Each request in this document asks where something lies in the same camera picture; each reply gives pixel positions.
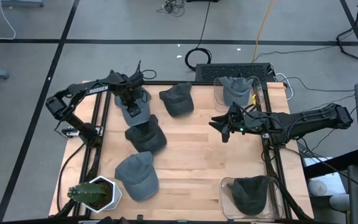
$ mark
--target clear plastic container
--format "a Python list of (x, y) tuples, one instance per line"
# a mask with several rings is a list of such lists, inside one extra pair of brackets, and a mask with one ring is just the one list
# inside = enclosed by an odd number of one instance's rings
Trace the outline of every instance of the clear plastic container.
[[(252, 84), (250, 88), (249, 97), (245, 102), (239, 103), (240, 106), (245, 107), (247, 105), (251, 105), (255, 103), (261, 104), (264, 102), (264, 92), (262, 89), (262, 85), (258, 77), (249, 77), (252, 79)], [(230, 105), (225, 104), (223, 97), (224, 87), (219, 78), (215, 78), (214, 80), (214, 105), (215, 110), (218, 112), (227, 112), (230, 108)]]
[(225, 177), (221, 182), (220, 198), (221, 211), (227, 219), (279, 219), (284, 216), (284, 207), (278, 182), (273, 179), (266, 189), (267, 198), (263, 210), (259, 214), (247, 215), (242, 213), (234, 203), (232, 192), (227, 186), (233, 184), (235, 178)]

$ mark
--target dark gray baseball cap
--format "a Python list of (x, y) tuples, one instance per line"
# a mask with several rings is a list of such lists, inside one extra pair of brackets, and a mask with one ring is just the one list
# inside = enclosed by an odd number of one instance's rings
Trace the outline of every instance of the dark gray baseball cap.
[(160, 92), (160, 99), (164, 102), (169, 115), (173, 117), (183, 116), (194, 110), (190, 90), (191, 83), (187, 82), (179, 83), (169, 90)]
[(223, 100), (225, 105), (231, 106), (233, 102), (240, 106), (248, 105), (253, 79), (221, 77), (219, 81), (223, 85)]
[(125, 138), (130, 140), (138, 152), (159, 152), (167, 145), (167, 139), (158, 125), (157, 117), (152, 114), (149, 122), (130, 127), (125, 131)]
[(124, 159), (116, 168), (115, 178), (122, 181), (129, 196), (137, 202), (150, 198), (159, 188), (151, 152), (133, 154)]
[(132, 127), (144, 122), (148, 122), (150, 118), (150, 105), (149, 101), (151, 100), (151, 95), (147, 90), (141, 88), (141, 97), (135, 100), (135, 103), (140, 109), (140, 114), (131, 117), (127, 111), (127, 107), (122, 105), (121, 99), (119, 96), (114, 97), (114, 104), (121, 108), (122, 115), (125, 122), (128, 126)]
[(243, 214), (254, 216), (260, 214), (267, 200), (267, 187), (274, 179), (267, 176), (236, 178), (229, 187), (234, 204)]

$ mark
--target white pot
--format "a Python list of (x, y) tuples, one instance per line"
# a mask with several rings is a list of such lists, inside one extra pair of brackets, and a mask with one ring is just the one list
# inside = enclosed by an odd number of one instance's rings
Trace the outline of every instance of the white pot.
[(111, 184), (111, 189), (112, 189), (111, 201), (106, 206), (104, 206), (103, 208), (100, 208), (99, 210), (95, 210), (94, 208), (90, 207), (89, 205), (82, 203), (82, 205), (84, 205), (86, 208), (88, 208), (91, 211), (96, 212), (96, 213), (102, 212), (104, 210), (115, 209), (122, 197), (121, 190), (118, 188), (117, 184), (101, 175), (99, 177), (91, 180), (90, 183), (97, 182), (100, 179), (103, 179), (104, 181)]

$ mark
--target white cable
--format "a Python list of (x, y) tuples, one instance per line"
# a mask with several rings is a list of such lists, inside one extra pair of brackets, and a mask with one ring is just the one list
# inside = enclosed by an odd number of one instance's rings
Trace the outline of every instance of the white cable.
[(16, 31), (13, 29), (13, 27), (11, 26), (11, 24), (9, 23), (9, 21), (6, 19), (5, 17), (5, 14), (4, 14), (4, 11), (2, 9), (2, 0), (0, 0), (0, 10), (1, 10), (1, 13), (2, 13), (2, 16), (4, 17), (6, 23), (9, 25), (9, 27), (12, 29), (13, 31), (13, 37), (12, 38), (6, 38), (6, 37), (0, 37), (0, 40), (13, 40), (15, 39), (16, 37)]
[(282, 75), (284, 77), (284, 80), (287, 81), (288, 87), (290, 88), (291, 91), (291, 96), (287, 98), (287, 100), (290, 100), (293, 97), (293, 90), (292, 90), (292, 86), (290, 84), (290, 81), (288, 81), (288, 79), (286, 78), (286, 76), (282, 73), (276, 73), (276, 75)]

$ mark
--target potted cactus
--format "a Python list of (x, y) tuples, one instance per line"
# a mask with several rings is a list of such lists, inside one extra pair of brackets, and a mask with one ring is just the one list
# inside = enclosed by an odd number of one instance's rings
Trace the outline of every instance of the potted cactus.
[(122, 193), (117, 184), (103, 176), (70, 187), (67, 193), (67, 197), (82, 203), (96, 213), (115, 209), (121, 196)]

